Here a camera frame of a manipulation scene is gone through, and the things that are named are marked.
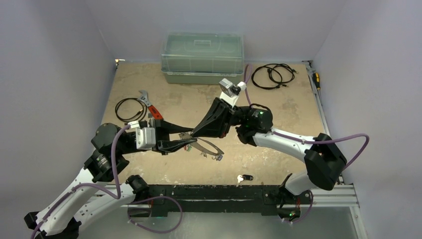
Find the blue tagged key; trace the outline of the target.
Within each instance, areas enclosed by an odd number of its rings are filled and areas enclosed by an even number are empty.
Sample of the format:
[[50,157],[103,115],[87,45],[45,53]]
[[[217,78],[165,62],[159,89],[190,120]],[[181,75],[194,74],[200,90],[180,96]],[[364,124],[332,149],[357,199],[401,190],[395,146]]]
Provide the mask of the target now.
[[213,158],[216,161],[221,161],[223,159],[223,155],[218,155]]

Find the black tagged key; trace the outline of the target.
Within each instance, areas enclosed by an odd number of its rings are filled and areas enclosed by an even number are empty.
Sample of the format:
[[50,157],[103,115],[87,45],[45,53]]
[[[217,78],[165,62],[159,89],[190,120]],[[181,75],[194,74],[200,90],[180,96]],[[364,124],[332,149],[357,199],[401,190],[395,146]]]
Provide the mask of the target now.
[[237,176],[237,182],[236,182],[236,187],[238,187],[240,185],[241,182],[243,181],[252,181],[253,180],[253,176],[252,175],[247,175],[247,174],[243,174],[243,175],[238,175]]

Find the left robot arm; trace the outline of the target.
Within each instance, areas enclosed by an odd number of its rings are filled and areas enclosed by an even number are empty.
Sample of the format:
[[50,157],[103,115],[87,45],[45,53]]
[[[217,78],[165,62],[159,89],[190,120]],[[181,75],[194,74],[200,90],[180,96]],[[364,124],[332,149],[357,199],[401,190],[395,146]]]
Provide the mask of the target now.
[[32,230],[31,237],[76,239],[82,229],[120,206],[147,202],[155,205],[167,200],[139,175],[120,182],[119,173],[129,165],[124,156],[144,151],[162,155],[176,152],[197,139],[187,136],[171,140],[170,135],[189,132],[189,128],[161,119],[131,121],[123,127],[101,125],[91,141],[94,152],[71,184],[48,207],[24,217]]

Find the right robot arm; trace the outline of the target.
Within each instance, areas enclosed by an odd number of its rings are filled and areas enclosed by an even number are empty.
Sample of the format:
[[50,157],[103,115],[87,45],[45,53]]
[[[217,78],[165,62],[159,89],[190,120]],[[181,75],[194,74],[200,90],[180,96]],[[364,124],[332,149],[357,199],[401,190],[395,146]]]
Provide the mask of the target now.
[[305,164],[304,171],[283,181],[279,195],[284,202],[290,203],[313,188],[331,191],[346,165],[344,155],[327,134],[312,137],[277,129],[272,112],[259,104],[238,107],[215,98],[191,136],[223,138],[232,126],[243,144],[270,148]]

